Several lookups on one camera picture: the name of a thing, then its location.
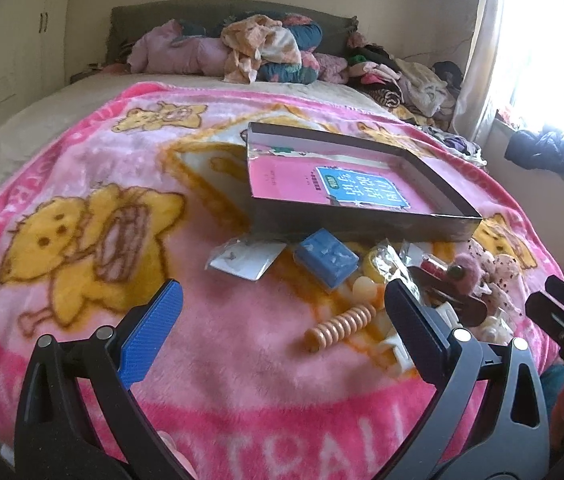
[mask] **curtain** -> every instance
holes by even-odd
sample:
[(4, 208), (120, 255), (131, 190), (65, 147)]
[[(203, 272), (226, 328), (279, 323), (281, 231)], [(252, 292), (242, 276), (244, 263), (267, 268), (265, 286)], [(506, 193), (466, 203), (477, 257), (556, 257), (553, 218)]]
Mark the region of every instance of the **curtain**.
[(480, 0), (471, 52), (451, 131), (483, 146), (495, 118), (496, 72), (505, 0)]

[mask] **black box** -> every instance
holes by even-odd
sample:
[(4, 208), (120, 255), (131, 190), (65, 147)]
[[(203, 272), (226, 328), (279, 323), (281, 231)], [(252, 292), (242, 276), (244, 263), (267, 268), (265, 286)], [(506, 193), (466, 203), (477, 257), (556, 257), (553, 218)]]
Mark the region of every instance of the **black box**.
[[(465, 242), (482, 221), (424, 161), (390, 144), (249, 123), (247, 150), (251, 233), (258, 237), (297, 242), (325, 228), (343, 240)], [(306, 202), (314, 200), (309, 195), (324, 203)], [(387, 205), (397, 203), (407, 205)]]

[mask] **blue gripper pad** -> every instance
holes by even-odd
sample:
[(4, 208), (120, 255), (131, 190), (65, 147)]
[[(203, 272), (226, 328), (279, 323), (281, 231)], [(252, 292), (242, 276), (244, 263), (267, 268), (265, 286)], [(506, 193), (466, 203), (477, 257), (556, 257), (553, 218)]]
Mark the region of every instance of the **blue gripper pad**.
[(118, 375), (127, 390), (146, 377), (182, 312), (183, 302), (182, 286), (175, 280), (167, 282), (122, 345)]

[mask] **orange spring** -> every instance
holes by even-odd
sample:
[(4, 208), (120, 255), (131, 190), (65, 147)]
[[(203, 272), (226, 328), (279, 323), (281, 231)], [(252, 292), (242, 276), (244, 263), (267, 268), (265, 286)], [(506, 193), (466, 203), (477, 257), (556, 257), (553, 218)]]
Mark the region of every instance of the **orange spring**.
[(307, 330), (304, 341), (311, 352), (324, 350), (363, 329), (375, 316), (376, 309), (373, 306), (359, 304)]

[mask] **white sheet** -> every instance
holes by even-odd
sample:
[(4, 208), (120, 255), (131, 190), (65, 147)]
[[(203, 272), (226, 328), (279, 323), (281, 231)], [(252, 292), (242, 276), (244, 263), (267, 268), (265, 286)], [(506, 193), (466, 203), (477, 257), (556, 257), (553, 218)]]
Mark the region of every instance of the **white sheet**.
[(364, 94), (344, 85), (323, 81), (310, 85), (255, 82), (246, 87), (204, 76), (99, 74), (82, 79), (33, 103), (0, 127), (0, 184), (52, 139), (138, 81), (162, 81), (182, 87), (227, 88), (292, 95), (393, 117)]

